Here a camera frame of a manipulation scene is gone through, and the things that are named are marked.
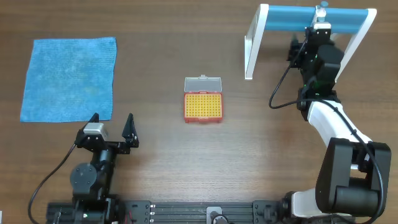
black cable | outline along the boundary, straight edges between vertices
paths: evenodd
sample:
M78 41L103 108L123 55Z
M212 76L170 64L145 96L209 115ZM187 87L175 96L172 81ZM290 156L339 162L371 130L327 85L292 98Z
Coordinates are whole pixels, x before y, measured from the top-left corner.
M53 170L51 171L51 173L49 175L47 175L43 181L39 184L39 186L37 186L35 192L33 192L32 197L30 198L29 204L27 205L27 215L29 216L30 221L33 224L39 224L32 216L32 204L33 201L35 200L35 197L37 195L37 192L40 190L40 188L43 186L43 184L63 165L63 163L68 159L69 155L72 153L72 151L74 150L76 144L73 144L72 147L69 149L67 155L65 156L65 158L63 158L63 160L59 163L59 165Z
M378 201L378 205L377 205L377 210L376 213L366 222L360 223L360 224L370 224L373 223L380 215L382 212L382 206L384 204L384 184L382 181L382 176L381 176L381 172L380 172L380 167L379 164L377 163L376 158L374 157L372 151L368 148L368 146L365 144L365 142L358 136L358 134L356 133L356 130L353 129L353 127L351 127L350 123L347 121L347 119L340 113L340 111L338 110L337 107L334 107L331 103L325 101L325 100L319 100L319 99L301 99L301 100L295 100L295 101L291 101L288 103L284 103L282 105L279 106L272 106L272 99L274 98L276 92L278 91L280 84L283 82L284 78L286 77L286 74L288 73L288 71L290 70L290 68L292 67L292 65L295 63L295 61L297 60L297 58L299 57L301 51L304 48L304 45L307 43L308 41L308 36L307 38L304 40L300 50L298 51L296 57L291 61L291 63L289 64L289 66L287 67L285 73L282 75L282 78L280 79L278 85L275 87L274 92L272 92L271 97L269 98L269 102L268 105L271 109L279 109L279 108L283 108L285 106L288 105L292 105L292 104L296 104L296 103L301 103L301 102L320 102L323 104L326 104L327 106L329 106L335 113L337 113L337 115L341 118L341 120L345 123L345 125L348 127L348 129L351 131L352 135L361 143L361 145L365 148L366 153L369 155L369 159L370 161L373 163L373 166L377 172L377 179L379 181L379 188L380 188L380 194L379 194L379 201ZM346 218L342 217L341 215L337 215L337 214L331 214L329 217L337 217L340 218L341 220L343 220L346 223L350 223L350 224L356 224L355 222L352 222L350 220L347 220Z

transparent lid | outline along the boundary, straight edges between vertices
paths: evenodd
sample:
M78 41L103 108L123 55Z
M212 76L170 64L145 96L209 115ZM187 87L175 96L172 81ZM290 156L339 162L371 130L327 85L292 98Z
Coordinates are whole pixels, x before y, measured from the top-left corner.
M184 92L221 92L223 87L221 86L220 77L206 77L206 75L200 75L200 77L186 77Z

wooden surface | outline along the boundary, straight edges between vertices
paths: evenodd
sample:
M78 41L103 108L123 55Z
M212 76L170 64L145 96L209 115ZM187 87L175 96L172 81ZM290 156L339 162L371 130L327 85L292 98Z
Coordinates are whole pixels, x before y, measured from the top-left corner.
M0 210L3 223L28 223L27 203L61 161L83 123L20 123L25 74L34 39L115 36L114 109L105 121L121 140L132 112L140 147L119 156L112 192L126 200L251 202L278 200L315 186L326 150L294 106L268 108L287 66L290 33L263 38L254 80L244 80L244 35L260 3L314 6L315 0L0 0ZM398 2L338 0L333 7L378 9L374 24L336 85L346 114L393 158L387 208L398 212ZM348 38L338 44L344 46ZM201 74L223 81L224 120L185 124L183 82ZM294 100L298 71L275 103ZM91 155L75 149L40 190L33 214L41 223L47 203L69 201L71 170Z

white frame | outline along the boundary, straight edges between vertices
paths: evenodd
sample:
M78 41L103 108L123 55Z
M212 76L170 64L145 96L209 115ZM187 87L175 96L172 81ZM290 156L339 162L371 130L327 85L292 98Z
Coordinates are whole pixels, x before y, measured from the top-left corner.
M256 60L259 53L262 35L266 28L267 16L268 16L269 5L260 4L253 20L250 24L248 33L244 36L244 79L252 80L254 67L256 66ZM340 71L338 72L335 82L337 82L338 77L341 75L348 61L353 56L358 45L363 40L364 36L368 32L370 26L376 17L376 9L368 9L368 16L359 28L358 33L351 37L347 48L345 50L345 55L341 61Z

blue towel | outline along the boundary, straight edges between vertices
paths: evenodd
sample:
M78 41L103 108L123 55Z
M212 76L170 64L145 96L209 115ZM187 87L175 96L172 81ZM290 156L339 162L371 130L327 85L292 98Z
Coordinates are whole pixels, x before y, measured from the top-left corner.
M114 37L35 40L21 121L111 119L115 60Z

